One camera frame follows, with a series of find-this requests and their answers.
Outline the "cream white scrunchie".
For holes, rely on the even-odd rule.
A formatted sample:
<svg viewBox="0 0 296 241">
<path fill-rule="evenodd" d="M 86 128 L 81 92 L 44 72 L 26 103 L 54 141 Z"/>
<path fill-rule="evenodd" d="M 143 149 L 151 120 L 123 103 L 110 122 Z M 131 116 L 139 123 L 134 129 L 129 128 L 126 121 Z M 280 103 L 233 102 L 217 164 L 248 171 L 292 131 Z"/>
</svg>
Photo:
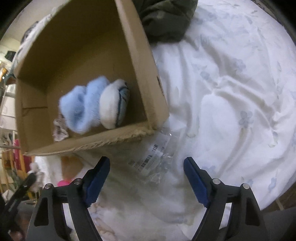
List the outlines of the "cream white scrunchie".
<svg viewBox="0 0 296 241">
<path fill-rule="evenodd" d="M 54 130 L 53 130 L 53 139 L 55 142 L 60 142 L 69 137 L 67 131 L 67 125 L 62 114 L 59 114 L 58 117 L 53 121 Z"/>
</svg>

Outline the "clear plastic bag with label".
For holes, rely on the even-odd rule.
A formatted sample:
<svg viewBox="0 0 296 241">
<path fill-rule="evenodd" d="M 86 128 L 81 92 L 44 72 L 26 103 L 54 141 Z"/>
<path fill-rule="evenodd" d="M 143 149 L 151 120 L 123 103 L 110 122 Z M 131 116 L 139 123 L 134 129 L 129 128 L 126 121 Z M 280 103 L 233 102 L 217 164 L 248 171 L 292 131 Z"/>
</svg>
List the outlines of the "clear plastic bag with label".
<svg viewBox="0 0 296 241">
<path fill-rule="evenodd" d="M 142 182 L 159 184 L 171 167 L 179 138 L 179 131 L 167 127 L 157 130 L 133 147 L 134 155 L 127 163 L 128 166 Z"/>
</svg>

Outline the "light blue fluffy plush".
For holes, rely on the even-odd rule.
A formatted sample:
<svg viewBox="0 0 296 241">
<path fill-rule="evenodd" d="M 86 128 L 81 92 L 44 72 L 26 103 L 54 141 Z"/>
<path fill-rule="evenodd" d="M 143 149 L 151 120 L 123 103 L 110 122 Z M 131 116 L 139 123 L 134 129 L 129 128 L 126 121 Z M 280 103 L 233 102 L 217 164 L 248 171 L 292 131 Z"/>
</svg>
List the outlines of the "light blue fluffy plush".
<svg viewBox="0 0 296 241">
<path fill-rule="evenodd" d="M 62 96 L 59 111 L 67 128 L 82 135 L 98 126 L 108 130 L 121 126 L 129 99 L 130 89 L 123 79 L 110 82 L 100 76 Z"/>
</svg>

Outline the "pink beige scrunchie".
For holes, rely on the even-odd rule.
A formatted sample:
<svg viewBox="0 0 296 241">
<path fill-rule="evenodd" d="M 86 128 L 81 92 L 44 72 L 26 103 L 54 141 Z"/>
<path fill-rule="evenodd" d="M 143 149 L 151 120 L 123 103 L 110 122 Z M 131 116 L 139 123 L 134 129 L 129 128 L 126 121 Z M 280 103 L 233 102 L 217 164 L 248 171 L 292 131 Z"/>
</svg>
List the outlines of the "pink beige scrunchie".
<svg viewBox="0 0 296 241">
<path fill-rule="evenodd" d="M 30 171 L 28 175 L 33 174 L 33 184 L 30 187 L 30 190 L 34 193 L 39 192 L 43 188 L 44 181 L 44 172 L 41 171 L 39 165 L 36 162 L 30 163 Z"/>
</svg>

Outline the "pink rubber duck toy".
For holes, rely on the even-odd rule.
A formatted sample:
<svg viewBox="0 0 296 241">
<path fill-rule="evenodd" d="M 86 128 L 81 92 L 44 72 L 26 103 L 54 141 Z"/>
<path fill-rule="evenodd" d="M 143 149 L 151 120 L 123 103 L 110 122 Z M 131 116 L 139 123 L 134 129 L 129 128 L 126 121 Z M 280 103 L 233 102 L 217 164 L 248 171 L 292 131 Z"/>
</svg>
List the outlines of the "pink rubber duck toy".
<svg viewBox="0 0 296 241">
<path fill-rule="evenodd" d="M 61 180 L 58 182 L 57 186 L 62 187 L 62 186 L 67 186 L 71 183 L 71 180 Z"/>
</svg>

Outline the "red yellow items left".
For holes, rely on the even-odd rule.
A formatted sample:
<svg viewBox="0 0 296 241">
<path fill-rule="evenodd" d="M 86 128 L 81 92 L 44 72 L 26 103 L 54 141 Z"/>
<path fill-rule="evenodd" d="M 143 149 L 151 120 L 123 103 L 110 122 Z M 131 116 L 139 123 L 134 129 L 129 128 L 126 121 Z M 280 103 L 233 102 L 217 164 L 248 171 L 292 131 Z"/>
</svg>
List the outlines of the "red yellow items left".
<svg viewBox="0 0 296 241">
<path fill-rule="evenodd" d="M 4 148 L 1 151 L 1 165 L 8 183 L 19 185 L 31 170 L 32 158 L 23 155 L 18 138 L 14 140 L 13 146 L 16 148 Z"/>
</svg>

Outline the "open cardboard box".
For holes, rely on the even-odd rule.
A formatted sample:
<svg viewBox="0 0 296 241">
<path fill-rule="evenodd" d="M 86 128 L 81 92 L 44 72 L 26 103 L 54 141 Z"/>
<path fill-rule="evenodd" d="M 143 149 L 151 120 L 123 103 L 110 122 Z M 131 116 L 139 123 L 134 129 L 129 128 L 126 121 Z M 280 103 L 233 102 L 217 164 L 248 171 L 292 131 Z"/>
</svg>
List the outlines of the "open cardboard box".
<svg viewBox="0 0 296 241">
<path fill-rule="evenodd" d="M 14 70 L 16 126 L 22 152 L 48 156 L 141 138 L 160 128 L 169 109 L 149 42 L 132 1 L 69 1 L 36 37 Z M 55 142 L 60 97 L 105 76 L 123 79 L 130 101 L 123 125 L 69 133 Z"/>
</svg>

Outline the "white floral teddy duvet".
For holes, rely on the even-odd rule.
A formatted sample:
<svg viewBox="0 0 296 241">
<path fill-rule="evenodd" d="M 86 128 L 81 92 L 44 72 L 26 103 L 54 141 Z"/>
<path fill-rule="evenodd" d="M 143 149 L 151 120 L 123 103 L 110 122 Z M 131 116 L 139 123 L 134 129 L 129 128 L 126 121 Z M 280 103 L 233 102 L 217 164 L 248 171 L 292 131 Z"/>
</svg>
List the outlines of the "white floral teddy duvet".
<svg viewBox="0 0 296 241">
<path fill-rule="evenodd" d="M 139 142 L 82 151 L 111 171 L 91 217 L 103 240 L 190 240 L 205 209 L 183 171 L 186 157 L 228 185 L 248 184 L 265 209 L 295 182 L 295 45 L 256 1 L 199 1 L 177 43 L 152 49 L 179 131 L 159 184 L 128 166 Z"/>
</svg>

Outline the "camouflage green blanket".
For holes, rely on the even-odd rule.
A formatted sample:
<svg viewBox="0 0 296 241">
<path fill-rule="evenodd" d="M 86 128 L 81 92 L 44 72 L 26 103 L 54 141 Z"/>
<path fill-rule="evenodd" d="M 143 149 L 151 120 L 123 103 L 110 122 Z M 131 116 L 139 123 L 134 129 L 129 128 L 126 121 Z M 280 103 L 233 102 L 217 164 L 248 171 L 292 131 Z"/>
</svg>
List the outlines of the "camouflage green blanket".
<svg viewBox="0 0 296 241">
<path fill-rule="evenodd" d="M 133 0 L 150 43 L 179 42 L 193 19 L 198 0 Z"/>
</svg>

